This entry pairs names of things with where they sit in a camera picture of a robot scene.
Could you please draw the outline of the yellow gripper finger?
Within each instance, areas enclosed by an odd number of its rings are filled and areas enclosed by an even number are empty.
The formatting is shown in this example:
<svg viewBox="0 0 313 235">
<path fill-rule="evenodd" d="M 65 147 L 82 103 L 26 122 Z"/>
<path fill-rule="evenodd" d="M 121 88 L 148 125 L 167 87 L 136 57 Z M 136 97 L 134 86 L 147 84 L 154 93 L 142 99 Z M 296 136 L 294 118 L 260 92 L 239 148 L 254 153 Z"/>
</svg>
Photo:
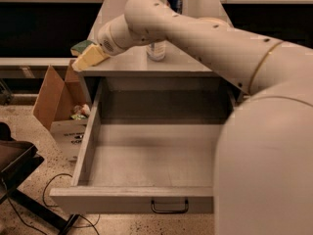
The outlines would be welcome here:
<svg viewBox="0 0 313 235">
<path fill-rule="evenodd" d="M 89 45 L 72 63 L 75 71 L 84 71 L 89 67 L 97 66 L 109 57 L 99 45 Z"/>
</svg>

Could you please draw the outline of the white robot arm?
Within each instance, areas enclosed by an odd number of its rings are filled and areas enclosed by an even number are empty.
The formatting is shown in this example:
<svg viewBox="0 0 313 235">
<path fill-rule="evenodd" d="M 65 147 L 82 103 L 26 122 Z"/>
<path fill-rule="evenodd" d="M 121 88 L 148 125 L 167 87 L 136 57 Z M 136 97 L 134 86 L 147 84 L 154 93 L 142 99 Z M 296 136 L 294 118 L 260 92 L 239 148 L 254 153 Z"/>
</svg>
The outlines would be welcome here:
<svg viewBox="0 0 313 235">
<path fill-rule="evenodd" d="M 97 41 L 110 56 L 167 40 L 249 94 L 219 136 L 216 235 L 313 235 L 313 53 L 280 39 L 128 0 Z"/>
</svg>

